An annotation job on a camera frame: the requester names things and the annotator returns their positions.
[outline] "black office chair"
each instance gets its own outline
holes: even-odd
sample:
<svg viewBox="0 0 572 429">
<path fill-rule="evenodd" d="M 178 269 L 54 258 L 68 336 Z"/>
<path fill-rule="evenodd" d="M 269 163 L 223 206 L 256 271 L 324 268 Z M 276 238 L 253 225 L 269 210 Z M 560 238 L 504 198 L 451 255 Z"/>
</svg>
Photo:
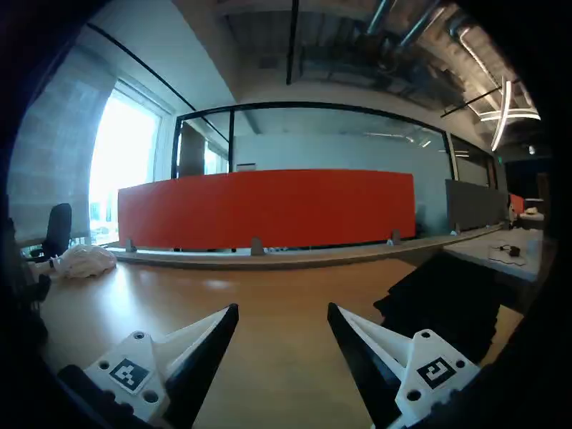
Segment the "black office chair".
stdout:
<svg viewBox="0 0 572 429">
<path fill-rule="evenodd" d="M 66 202 L 53 206 L 49 214 L 48 232 L 46 239 L 41 244 L 41 249 L 30 252 L 32 262 L 44 262 L 51 257 L 60 256 L 68 246 L 72 233 L 72 206 Z"/>
</svg>

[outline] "desk surface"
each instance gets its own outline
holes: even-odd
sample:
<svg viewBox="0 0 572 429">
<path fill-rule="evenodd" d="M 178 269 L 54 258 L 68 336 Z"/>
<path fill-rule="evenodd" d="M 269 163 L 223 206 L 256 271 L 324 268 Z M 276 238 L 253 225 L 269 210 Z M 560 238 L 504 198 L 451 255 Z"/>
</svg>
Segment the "desk surface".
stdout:
<svg viewBox="0 0 572 429">
<path fill-rule="evenodd" d="M 496 231 L 444 246 L 443 249 L 460 259 L 533 282 L 541 266 L 542 237 L 540 230 Z M 519 247 L 521 256 L 512 258 L 508 256 L 508 252 L 495 249 L 501 245 Z"/>
<path fill-rule="evenodd" d="M 167 334 L 236 302 L 240 321 L 195 429 L 369 428 L 327 304 L 380 322 L 374 301 L 413 269 L 400 260 L 257 272 L 119 263 L 94 279 L 54 281 L 41 309 L 44 358 L 54 370 L 85 368 L 134 330 Z M 481 364 L 495 359 L 520 320 L 501 307 Z"/>
</svg>

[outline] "ceiling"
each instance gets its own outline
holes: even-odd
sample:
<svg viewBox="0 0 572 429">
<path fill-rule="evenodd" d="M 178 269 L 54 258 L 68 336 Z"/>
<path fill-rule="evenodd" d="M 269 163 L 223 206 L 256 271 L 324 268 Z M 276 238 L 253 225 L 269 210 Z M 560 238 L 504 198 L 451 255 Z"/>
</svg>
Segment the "ceiling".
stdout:
<svg viewBox="0 0 572 429">
<path fill-rule="evenodd" d="M 290 0 L 218 0 L 242 62 L 286 79 Z M 504 79 L 513 82 L 511 109 L 536 112 L 526 88 L 488 35 L 454 3 L 435 0 L 301 0 L 292 81 L 335 82 L 397 95 L 433 111 L 466 101 L 474 122 L 501 108 Z M 492 134 L 496 120 L 478 131 Z M 511 129 L 540 129 L 535 119 L 509 119 Z M 513 133 L 517 142 L 522 131 Z"/>
</svg>

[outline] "plastic bag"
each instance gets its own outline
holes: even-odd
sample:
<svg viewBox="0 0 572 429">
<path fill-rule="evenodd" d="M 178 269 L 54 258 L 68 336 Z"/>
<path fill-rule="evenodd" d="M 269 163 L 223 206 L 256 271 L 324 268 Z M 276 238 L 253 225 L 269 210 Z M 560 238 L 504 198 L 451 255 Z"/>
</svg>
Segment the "plastic bag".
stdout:
<svg viewBox="0 0 572 429">
<path fill-rule="evenodd" d="M 117 258 L 109 250 L 99 246 L 77 245 L 70 247 L 54 260 L 54 268 L 65 277 L 85 278 L 99 275 L 114 268 Z"/>
</svg>

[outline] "orange partition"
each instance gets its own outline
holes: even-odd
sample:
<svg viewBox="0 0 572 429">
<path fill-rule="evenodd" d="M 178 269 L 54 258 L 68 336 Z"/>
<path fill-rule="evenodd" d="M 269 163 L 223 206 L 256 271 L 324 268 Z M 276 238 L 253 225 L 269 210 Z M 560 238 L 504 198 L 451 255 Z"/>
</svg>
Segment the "orange partition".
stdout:
<svg viewBox="0 0 572 429">
<path fill-rule="evenodd" d="M 345 169 L 191 176 L 119 191 L 119 239 L 136 246 L 305 247 L 415 235 L 411 174 Z"/>
<path fill-rule="evenodd" d="M 511 203 L 517 215 L 524 213 L 524 198 L 511 194 Z"/>
</svg>

